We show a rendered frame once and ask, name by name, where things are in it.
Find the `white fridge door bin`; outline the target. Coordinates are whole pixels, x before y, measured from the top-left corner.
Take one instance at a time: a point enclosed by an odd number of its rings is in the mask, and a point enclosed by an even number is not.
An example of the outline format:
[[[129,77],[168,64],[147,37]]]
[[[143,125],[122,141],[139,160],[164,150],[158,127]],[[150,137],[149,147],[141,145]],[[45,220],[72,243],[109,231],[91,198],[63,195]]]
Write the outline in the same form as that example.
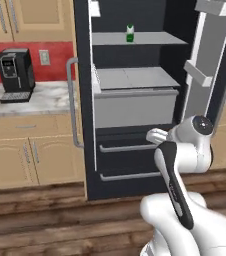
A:
[[[101,16],[98,0],[89,0],[89,14],[94,18],[99,18]]]

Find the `black fridge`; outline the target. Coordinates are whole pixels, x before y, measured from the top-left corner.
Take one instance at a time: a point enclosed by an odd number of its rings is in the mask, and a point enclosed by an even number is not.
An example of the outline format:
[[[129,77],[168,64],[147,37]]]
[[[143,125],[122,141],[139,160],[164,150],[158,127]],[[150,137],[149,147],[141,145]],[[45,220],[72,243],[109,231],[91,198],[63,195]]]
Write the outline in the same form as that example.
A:
[[[146,140],[152,128],[170,130],[182,117],[187,92],[187,72],[184,65],[190,59],[199,13],[197,0],[98,0],[101,16],[89,14],[91,44],[91,78],[93,96],[93,124],[96,170],[86,171],[87,196],[91,200],[139,196],[163,192],[162,176],[103,182],[104,176],[159,172],[154,162],[154,151],[102,153],[99,145],[119,147],[151,144]],[[103,45],[92,44],[92,34],[98,32],[124,32],[127,25],[135,32],[167,32],[185,44],[175,45]],[[101,90],[97,69],[161,67],[179,83],[172,122],[143,126],[97,128],[95,126],[94,96]]]

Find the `black fridge right door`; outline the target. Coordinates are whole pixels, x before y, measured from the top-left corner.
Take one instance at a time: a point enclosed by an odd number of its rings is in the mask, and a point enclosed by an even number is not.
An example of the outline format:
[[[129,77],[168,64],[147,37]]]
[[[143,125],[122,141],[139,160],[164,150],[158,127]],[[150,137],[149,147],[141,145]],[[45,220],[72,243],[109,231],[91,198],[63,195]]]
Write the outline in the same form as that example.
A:
[[[212,76],[213,80],[210,87],[202,87],[195,80],[187,84],[181,120],[204,115],[217,126],[226,100],[226,17],[198,13],[189,60],[206,76]]]

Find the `black coffee machine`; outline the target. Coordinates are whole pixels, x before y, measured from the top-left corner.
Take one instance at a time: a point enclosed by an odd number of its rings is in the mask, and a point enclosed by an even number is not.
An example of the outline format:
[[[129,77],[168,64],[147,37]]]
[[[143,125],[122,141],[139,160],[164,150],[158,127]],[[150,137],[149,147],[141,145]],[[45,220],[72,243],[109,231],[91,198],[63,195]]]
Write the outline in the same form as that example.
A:
[[[35,78],[28,48],[7,48],[0,52],[0,77],[5,90],[2,104],[24,103],[31,98]]]

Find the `grey fridge door bin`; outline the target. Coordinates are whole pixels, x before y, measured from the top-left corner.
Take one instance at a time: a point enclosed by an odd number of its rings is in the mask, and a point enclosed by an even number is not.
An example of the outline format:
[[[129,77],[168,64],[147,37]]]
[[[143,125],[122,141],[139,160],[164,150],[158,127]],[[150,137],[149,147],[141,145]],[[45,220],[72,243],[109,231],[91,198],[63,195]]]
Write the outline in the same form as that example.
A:
[[[206,76],[190,60],[187,60],[184,65],[184,70],[187,72],[187,84],[190,85],[195,80],[202,87],[210,87],[213,77]]]
[[[197,0],[195,10],[198,12],[226,17],[226,1]]]

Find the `black fridge door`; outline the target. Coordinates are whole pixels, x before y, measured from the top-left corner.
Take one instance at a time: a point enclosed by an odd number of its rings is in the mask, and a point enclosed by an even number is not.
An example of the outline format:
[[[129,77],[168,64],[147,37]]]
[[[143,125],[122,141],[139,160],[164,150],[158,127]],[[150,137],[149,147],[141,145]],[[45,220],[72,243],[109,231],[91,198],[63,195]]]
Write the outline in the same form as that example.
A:
[[[89,0],[74,0],[79,86],[86,171],[96,170],[91,78]]]
[[[195,80],[187,84],[181,120],[204,115],[217,126],[226,100],[226,17],[198,13],[189,60],[206,76],[212,76],[213,80],[210,87],[202,87]]]

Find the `green and white milk bottle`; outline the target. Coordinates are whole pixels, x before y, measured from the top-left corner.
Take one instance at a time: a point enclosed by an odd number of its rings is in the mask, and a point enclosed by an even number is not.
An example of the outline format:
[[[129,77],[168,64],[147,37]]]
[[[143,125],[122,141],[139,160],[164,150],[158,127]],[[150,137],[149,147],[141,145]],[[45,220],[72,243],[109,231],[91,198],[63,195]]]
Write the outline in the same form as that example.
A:
[[[126,30],[126,41],[133,42],[133,40],[134,40],[134,25],[128,24],[127,30]]]

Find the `grey fridge shelf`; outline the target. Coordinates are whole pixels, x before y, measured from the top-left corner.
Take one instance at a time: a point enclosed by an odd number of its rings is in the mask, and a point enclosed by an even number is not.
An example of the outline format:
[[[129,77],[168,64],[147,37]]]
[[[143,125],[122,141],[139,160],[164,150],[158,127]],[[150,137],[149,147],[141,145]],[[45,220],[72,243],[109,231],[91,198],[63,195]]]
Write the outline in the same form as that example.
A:
[[[101,90],[179,87],[161,67],[97,69]]]
[[[167,32],[135,32],[134,41],[128,42],[124,32],[98,32],[92,34],[94,46],[103,45],[175,45],[185,41]]]

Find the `beige base cupboard door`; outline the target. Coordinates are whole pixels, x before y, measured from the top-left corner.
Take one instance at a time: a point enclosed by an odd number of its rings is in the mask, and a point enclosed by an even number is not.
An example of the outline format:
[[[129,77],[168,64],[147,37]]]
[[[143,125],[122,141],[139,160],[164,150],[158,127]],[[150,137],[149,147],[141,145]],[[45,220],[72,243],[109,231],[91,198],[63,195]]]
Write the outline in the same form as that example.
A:
[[[29,141],[40,185],[84,181],[83,150],[74,145],[71,135],[31,137]],[[33,141],[39,163],[35,160]]]
[[[30,163],[23,151],[26,144]],[[27,138],[0,140],[0,189],[38,185],[30,144]]]

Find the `grey fridge crisper drawer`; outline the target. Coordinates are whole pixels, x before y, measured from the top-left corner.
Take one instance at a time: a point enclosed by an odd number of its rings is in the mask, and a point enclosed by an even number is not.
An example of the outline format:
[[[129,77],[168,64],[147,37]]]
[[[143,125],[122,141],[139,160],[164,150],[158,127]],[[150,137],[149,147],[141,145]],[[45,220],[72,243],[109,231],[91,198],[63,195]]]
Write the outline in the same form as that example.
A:
[[[97,128],[169,124],[178,91],[173,88],[104,91],[94,96]]]

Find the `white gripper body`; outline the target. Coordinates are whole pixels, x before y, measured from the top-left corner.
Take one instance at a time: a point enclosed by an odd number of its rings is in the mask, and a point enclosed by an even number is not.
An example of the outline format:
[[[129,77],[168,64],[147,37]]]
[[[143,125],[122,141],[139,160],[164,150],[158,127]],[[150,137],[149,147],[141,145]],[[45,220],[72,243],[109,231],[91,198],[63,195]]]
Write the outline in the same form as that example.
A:
[[[166,131],[153,128],[147,132],[146,140],[154,144],[160,144],[167,140],[167,135],[168,133]]]

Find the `beige drawer front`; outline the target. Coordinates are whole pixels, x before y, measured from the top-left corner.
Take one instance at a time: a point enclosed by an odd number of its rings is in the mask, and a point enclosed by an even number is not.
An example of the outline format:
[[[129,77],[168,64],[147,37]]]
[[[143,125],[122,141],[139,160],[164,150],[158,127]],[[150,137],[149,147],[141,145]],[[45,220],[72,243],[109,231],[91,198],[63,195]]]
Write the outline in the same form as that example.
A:
[[[15,126],[36,125],[33,129],[17,129]],[[30,115],[0,117],[0,139],[70,135],[69,114]]]

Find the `grey wall socket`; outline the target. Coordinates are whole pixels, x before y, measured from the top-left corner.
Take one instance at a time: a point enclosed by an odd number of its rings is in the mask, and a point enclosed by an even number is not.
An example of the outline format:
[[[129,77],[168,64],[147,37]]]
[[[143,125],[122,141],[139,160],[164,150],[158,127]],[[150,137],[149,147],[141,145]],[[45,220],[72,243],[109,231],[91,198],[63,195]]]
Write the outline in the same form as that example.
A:
[[[50,56],[48,50],[40,50],[39,51],[40,63],[42,66],[50,65]]]

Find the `black fridge left door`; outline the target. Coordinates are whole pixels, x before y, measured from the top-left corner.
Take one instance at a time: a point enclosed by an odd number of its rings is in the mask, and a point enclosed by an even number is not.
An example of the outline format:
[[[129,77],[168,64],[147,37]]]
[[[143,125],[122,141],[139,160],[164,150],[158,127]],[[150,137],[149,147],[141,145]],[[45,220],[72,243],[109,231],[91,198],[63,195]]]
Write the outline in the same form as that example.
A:
[[[86,171],[96,170],[91,78],[89,0],[74,0],[79,86]]]

